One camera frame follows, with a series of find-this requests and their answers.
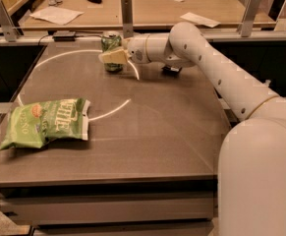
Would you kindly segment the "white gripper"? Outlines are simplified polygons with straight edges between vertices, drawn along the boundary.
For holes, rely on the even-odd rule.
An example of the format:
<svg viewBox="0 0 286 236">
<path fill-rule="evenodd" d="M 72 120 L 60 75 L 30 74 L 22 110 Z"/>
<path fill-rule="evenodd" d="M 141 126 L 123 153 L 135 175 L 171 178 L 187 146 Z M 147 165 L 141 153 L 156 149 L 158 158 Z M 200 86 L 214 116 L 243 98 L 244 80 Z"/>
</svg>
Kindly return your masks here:
<svg viewBox="0 0 286 236">
<path fill-rule="evenodd" d="M 126 64 L 129 57 L 137 64 L 149 62 L 146 52 L 148 34 L 139 34 L 123 40 L 123 47 L 102 52 L 98 58 L 104 64 Z"/>
</svg>

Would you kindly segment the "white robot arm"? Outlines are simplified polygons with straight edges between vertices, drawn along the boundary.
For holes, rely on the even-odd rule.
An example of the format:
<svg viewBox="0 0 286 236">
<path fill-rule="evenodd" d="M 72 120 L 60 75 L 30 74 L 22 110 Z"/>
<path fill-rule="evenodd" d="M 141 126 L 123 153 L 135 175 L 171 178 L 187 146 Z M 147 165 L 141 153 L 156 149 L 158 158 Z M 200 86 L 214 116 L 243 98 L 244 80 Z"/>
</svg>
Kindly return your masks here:
<svg viewBox="0 0 286 236">
<path fill-rule="evenodd" d="M 201 68 L 239 119 L 218 160 L 220 236 L 286 236 L 286 99 L 213 48 L 191 23 L 141 34 L 103 52 L 103 63 Z"/>
</svg>

